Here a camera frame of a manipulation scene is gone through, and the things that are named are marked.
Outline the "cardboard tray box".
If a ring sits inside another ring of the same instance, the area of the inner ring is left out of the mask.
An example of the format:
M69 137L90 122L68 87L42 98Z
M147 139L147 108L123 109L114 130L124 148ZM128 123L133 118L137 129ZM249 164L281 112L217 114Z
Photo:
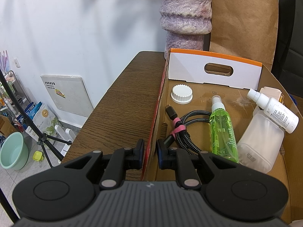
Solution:
M175 103L170 94L175 85L187 85L193 99L186 105ZM172 131L172 123L165 114L166 105L172 106L179 116L192 110L211 110L211 99L219 95L229 113L236 139L240 139L253 117L255 103L247 98L249 89L272 87L282 91L283 103L298 117L302 114L280 82L260 62L236 56L187 49L172 49L163 70L160 92L155 108L153 125L144 158L142 179L148 181L173 180L172 171L160 172L156 165L156 140L161 129ZM289 191L289 201L282 219L286 223L302 219L302 124L283 139L284 153L279 154L269 172Z

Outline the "purple textured vase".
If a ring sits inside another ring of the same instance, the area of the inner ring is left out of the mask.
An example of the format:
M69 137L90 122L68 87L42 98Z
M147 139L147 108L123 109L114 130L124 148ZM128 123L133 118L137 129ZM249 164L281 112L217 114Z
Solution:
M164 58L171 48L202 50L212 30L212 0L162 0L160 25L167 32Z

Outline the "yellow small object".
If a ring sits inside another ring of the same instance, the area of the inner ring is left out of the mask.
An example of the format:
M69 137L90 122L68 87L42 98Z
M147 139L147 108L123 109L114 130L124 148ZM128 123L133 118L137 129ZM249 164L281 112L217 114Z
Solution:
M35 151L32 159L37 162L41 162L44 160L44 155L41 151Z

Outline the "white screw lid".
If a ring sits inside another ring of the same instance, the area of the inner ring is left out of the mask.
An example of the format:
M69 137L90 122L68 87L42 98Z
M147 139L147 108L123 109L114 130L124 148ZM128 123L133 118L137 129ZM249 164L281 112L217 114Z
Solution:
M170 94L175 103L186 105L193 99L193 91L187 85L175 85Z

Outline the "black paper bag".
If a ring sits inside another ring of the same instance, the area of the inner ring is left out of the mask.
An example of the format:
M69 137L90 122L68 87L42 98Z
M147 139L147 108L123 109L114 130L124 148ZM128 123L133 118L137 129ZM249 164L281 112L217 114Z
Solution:
M279 0L272 74L290 94L302 97L302 0Z

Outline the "white wall panel board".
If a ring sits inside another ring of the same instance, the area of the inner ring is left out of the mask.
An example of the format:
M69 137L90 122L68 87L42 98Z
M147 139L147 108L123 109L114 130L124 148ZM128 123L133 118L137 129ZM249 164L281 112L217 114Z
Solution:
M89 117L94 107L80 76L41 75L55 106L62 111Z

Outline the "blue white package bag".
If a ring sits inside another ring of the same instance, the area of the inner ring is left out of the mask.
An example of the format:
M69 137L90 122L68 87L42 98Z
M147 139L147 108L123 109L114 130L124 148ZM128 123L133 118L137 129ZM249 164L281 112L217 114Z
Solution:
M50 136L57 136L55 126L61 126L56 115L41 101L30 111L28 116L42 132Z

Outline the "translucent plastic container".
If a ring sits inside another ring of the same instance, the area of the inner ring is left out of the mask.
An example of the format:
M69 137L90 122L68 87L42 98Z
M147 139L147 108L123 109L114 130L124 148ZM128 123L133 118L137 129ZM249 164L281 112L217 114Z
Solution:
M237 143L239 163L261 173L268 173L276 161L284 133L284 129L262 110L256 112Z

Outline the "green spray bottle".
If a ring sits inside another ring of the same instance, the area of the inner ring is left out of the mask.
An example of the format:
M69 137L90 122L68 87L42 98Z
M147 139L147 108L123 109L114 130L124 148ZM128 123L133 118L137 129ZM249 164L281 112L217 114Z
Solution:
M219 95L212 97L209 124L212 153L238 163L239 157L232 121Z

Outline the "white spray bottle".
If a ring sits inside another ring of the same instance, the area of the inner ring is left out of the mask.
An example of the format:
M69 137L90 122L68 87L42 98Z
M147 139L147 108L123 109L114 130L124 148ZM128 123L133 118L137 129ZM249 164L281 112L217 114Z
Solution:
M273 97L269 98L253 89L249 90L247 97L263 109L264 114L284 128L287 133L294 132L299 123L299 117L278 100Z

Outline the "wall socket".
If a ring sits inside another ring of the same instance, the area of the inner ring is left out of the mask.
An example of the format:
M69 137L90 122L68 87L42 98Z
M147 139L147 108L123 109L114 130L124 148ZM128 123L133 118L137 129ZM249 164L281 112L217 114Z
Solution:
M19 63L19 61L18 61L17 58L14 58L14 59L13 59L13 62L14 62L15 66L16 66L17 68L20 68L20 63Z

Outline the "mint green basin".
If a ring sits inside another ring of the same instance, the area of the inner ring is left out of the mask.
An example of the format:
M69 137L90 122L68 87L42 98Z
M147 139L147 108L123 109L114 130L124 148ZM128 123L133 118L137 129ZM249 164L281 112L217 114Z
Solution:
M10 134L1 147L1 166L4 169L20 170L28 160L29 152L22 133Z

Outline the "white slippers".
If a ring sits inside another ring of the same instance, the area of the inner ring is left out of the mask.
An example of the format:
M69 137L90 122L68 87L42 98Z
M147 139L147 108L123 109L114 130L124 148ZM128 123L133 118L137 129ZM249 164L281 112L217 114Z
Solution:
M76 135L75 133L72 131L72 129L66 128L65 130L59 126L59 125L55 125L55 130L57 131L57 133L60 135L60 137L62 138L62 140L65 140L67 142L71 142L73 143ZM65 156L69 150L71 145L65 144L63 149L61 150L61 154L63 156Z

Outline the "beige charger box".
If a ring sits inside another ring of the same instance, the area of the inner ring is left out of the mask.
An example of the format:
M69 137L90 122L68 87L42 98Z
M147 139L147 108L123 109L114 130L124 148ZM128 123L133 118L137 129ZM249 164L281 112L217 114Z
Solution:
M279 89L275 89L272 87L262 87L260 89L260 93L266 95L268 98L274 98L280 103L283 103L284 95Z

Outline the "metal storage rack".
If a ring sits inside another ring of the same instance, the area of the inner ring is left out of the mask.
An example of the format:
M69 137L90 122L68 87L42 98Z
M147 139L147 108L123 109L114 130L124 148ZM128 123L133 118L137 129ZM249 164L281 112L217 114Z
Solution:
M15 73L10 70L8 73L4 74L4 77L7 81L13 96L18 101L19 105L25 110L27 105L30 104L30 101L27 98L27 95L24 93L21 84L19 83ZM7 107L8 116L16 125L23 125L23 117L19 112L18 108L15 106L12 98L7 93L3 84L1 84L1 98L3 99L5 106Z

